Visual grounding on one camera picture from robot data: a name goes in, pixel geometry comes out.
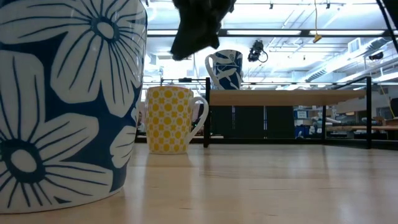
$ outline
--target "blue and white mug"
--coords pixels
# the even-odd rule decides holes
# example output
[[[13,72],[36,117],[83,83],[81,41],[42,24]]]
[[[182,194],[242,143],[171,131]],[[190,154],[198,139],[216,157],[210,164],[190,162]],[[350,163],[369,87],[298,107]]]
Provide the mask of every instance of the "blue and white mug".
[[[220,50],[206,57],[205,65],[213,84],[219,90],[238,90],[241,87],[243,54],[236,50]]]
[[[140,0],[0,0],[0,213],[121,189],[146,37]]]

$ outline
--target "ceiling light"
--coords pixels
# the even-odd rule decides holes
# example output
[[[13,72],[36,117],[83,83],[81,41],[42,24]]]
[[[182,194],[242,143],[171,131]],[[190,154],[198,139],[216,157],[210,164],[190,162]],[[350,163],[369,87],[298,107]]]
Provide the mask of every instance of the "ceiling light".
[[[285,90],[283,86],[278,86],[275,90]]]
[[[387,81],[387,80],[392,80],[394,78],[398,78],[398,72],[394,72],[394,73],[387,74],[387,75],[382,75],[379,78],[373,79],[373,81],[374,82],[383,82],[383,81]]]
[[[395,85],[398,86],[398,83],[392,82],[392,83],[380,83],[380,85]]]
[[[148,35],[176,35],[178,30],[148,30]]]
[[[351,81],[351,80],[353,80],[354,78],[360,77],[361,75],[362,75],[362,74],[360,74],[360,73],[357,73],[357,74],[354,74],[354,75],[349,75],[349,76],[347,76],[347,77],[342,78],[341,80],[338,80],[337,82],[339,83],[339,82]]]
[[[318,35],[381,35],[384,30],[318,30]]]
[[[295,89],[297,89],[298,87],[301,87],[301,86],[304,87],[303,85],[290,85],[290,86],[286,87],[285,90],[295,90]]]
[[[228,30],[228,35],[300,35],[301,30]]]
[[[332,83],[306,83],[306,84],[310,84],[310,85],[323,85],[323,86],[326,86],[326,85],[331,85]]]
[[[250,83],[242,83],[241,85],[286,85],[290,84],[289,82],[250,82]]]

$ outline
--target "yellow cord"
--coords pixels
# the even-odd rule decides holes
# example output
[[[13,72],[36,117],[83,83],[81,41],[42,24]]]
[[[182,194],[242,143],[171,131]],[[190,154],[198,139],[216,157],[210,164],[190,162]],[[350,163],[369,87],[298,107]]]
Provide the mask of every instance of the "yellow cord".
[[[318,8],[317,8],[317,0],[313,0],[315,5],[315,33],[318,35]]]
[[[383,92],[383,95],[386,96],[386,100],[388,102],[388,106],[390,107],[390,110],[391,110],[392,118],[395,118],[396,116],[395,116],[395,114],[394,114],[394,112],[392,110],[390,99],[388,98],[388,96],[384,92],[383,86],[380,85],[380,88],[381,88],[381,91]]]

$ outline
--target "yellow dot pattern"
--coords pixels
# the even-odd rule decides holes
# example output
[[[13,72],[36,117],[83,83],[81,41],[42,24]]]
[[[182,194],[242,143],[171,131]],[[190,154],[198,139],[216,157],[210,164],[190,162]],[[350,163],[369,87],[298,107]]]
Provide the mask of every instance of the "yellow dot pattern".
[[[193,92],[180,87],[158,86],[148,89],[146,131],[151,153],[183,154],[191,131],[192,109],[188,103]]]

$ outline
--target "ceiling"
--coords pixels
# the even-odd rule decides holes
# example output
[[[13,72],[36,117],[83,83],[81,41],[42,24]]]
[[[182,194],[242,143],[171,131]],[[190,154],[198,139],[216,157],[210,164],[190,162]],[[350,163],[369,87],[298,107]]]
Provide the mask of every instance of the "ceiling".
[[[385,30],[386,23],[375,0],[317,0],[318,29]],[[175,30],[179,25],[178,11],[171,0],[150,0],[147,8],[149,30]],[[314,0],[237,0],[234,12],[223,20],[223,29],[315,29]],[[255,40],[261,39],[269,59],[266,63],[243,63],[244,82],[299,82],[308,71],[330,63],[343,55],[355,37],[324,37],[314,44],[313,37],[220,37],[218,50],[234,49],[245,57]],[[362,39],[363,42],[375,38]],[[217,50],[206,48],[190,60],[174,62],[169,50],[173,37],[148,37],[145,82],[159,82],[163,78],[207,77],[205,57]],[[313,82],[337,82],[397,57],[391,43],[384,45],[382,60],[370,61],[358,57],[336,67]]]

